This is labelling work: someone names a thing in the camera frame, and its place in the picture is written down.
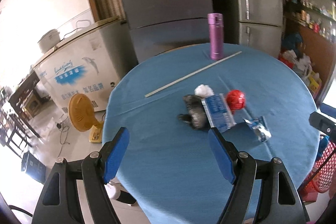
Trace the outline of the torn blue foil carton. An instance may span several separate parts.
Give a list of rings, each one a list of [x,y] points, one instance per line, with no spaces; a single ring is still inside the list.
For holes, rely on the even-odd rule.
[[[268,141],[272,137],[264,116],[260,116],[254,119],[244,119],[244,121],[257,136],[257,139],[260,143]]]

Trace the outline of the blue white carton box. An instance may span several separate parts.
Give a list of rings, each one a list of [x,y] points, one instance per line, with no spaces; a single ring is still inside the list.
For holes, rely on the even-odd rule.
[[[236,125],[232,112],[222,93],[203,98],[202,104],[210,127],[217,128],[220,133],[223,133]]]

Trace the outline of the black plastic bag ball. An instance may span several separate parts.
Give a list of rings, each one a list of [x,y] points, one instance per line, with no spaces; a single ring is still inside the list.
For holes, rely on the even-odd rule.
[[[202,99],[202,97],[192,94],[183,96],[187,114],[179,114],[178,119],[187,123],[195,130],[204,131],[210,128],[210,124],[202,104]]]

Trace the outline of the red plastic bag ball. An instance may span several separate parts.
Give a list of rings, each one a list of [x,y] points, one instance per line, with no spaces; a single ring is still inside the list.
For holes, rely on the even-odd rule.
[[[226,95],[226,102],[232,112],[245,108],[245,94],[240,90],[232,90]]]

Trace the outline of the white black handheld device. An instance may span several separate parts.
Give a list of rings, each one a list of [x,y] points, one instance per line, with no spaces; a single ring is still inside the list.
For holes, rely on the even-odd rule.
[[[110,180],[110,182],[105,185],[105,189],[110,200],[116,200],[129,206],[133,206],[137,203],[137,200],[126,191],[120,182]]]

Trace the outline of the blue tablecloth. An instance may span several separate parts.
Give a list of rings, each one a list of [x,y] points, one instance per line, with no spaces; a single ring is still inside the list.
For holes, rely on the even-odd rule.
[[[295,186],[313,168],[319,132],[303,80],[278,59],[226,44],[216,63],[207,44],[154,56],[111,92],[103,140],[121,127],[130,142],[117,178],[151,223],[215,223],[230,195],[210,149],[216,126],[253,158],[278,157]]]

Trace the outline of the yellow desk fan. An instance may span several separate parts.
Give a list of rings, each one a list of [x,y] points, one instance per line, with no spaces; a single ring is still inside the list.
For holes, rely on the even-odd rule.
[[[68,105],[68,115],[74,128],[79,132],[90,131],[91,143],[102,142],[102,130],[104,121],[95,117],[92,102],[85,94],[75,94],[71,97]]]

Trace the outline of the red plastic basket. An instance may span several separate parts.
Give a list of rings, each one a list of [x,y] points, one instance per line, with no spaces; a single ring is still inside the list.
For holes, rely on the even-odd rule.
[[[335,173],[335,143],[327,135],[321,135],[317,157],[310,173],[298,191],[308,193],[325,193],[329,190]]]

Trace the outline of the wooden shelf cabinet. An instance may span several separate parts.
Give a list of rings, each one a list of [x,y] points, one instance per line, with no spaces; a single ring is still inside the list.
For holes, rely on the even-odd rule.
[[[331,88],[335,69],[335,0],[283,0],[286,39],[298,38],[296,50],[310,58],[305,83],[317,105]]]

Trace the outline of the dark wooden chair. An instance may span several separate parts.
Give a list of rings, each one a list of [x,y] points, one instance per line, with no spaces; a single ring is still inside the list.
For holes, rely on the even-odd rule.
[[[18,116],[1,109],[1,146],[22,159],[25,151],[32,147],[30,138]]]

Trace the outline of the white chest freezer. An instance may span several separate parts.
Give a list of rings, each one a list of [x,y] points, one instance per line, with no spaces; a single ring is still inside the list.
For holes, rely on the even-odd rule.
[[[62,40],[34,65],[34,72],[64,113],[78,93],[90,99],[95,111],[103,111],[112,90],[137,64],[127,21],[115,17]]]

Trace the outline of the long white stick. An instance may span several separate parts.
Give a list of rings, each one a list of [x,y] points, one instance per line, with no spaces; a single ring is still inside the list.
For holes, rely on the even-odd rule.
[[[190,78],[190,77],[192,77],[192,76],[194,76],[194,75],[197,75],[198,73],[201,73],[202,71],[205,71],[205,70],[207,70],[207,69],[210,69],[211,67],[214,67],[215,65],[218,65],[218,64],[220,64],[220,63],[222,63],[222,62],[224,62],[224,61],[226,61],[226,60],[229,60],[229,59],[231,59],[232,57],[238,56],[238,55],[240,55],[241,53],[242,53],[242,51],[238,51],[238,52],[236,52],[236,53],[234,53],[234,54],[232,54],[232,55],[229,55],[229,56],[227,56],[227,57],[224,57],[223,59],[220,59],[219,61],[215,61],[215,62],[212,63],[212,64],[206,65],[205,67],[202,67],[202,68],[200,68],[200,69],[198,69],[198,70],[196,70],[196,71],[193,71],[193,72],[191,72],[191,73],[189,73],[189,74],[187,74],[187,75],[185,75],[185,76],[183,76],[183,77],[180,77],[180,78],[174,80],[173,82],[170,82],[170,83],[168,83],[168,84],[165,84],[165,85],[163,85],[162,87],[157,88],[157,89],[155,89],[154,91],[145,94],[145,98],[151,97],[151,96],[153,96],[154,94],[157,94],[157,93],[159,93],[159,92],[161,92],[161,91],[163,91],[163,90],[165,90],[165,89],[167,89],[167,88],[169,88],[169,87],[171,87],[171,86],[173,86],[173,85],[175,85],[175,84],[177,84],[177,83],[180,83],[180,82],[182,82],[182,81],[184,81],[184,80],[186,80],[186,79],[188,79],[188,78]]]

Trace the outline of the dark wooden table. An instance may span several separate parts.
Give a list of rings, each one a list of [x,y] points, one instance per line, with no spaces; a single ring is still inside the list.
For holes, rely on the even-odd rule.
[[[41,97],[35,90],[35,87],[37,86],[39,81],[40,79],[35,73],[35,71],[32,71],[19,84],[15,92],[13,92],[13,94],[11,94],[9,98],[9,104],[21,119],[29,120],[29,117],[31,117],[30,114],[27,115],[23,111],[23,102],[28,98],[30,93],[33,93],[33,95],[35,95],[37,98],[37,102],[42,105],[45,104],[50,98],[49,96]]]

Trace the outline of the white rice cooker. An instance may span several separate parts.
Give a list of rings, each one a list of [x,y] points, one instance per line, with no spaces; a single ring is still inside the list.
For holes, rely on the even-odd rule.
[[[38,46],[42,53],[48,52],[60,42],[60,35],[58,30],[52,29],[44,34],[38,41]]]

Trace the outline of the silver two-door fridge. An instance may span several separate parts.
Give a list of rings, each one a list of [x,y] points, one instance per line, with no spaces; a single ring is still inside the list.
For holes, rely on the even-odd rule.
[[[230,0],[232,40],[277,57],[281,48],[282,0]]]

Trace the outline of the purple thermos bottle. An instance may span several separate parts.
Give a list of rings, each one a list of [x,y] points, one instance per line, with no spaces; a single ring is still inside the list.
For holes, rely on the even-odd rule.
[[[223,15],[210,13],[207,15],[210,34],[210,56],[213,60],[220,60],[224,57],[223,42]]]

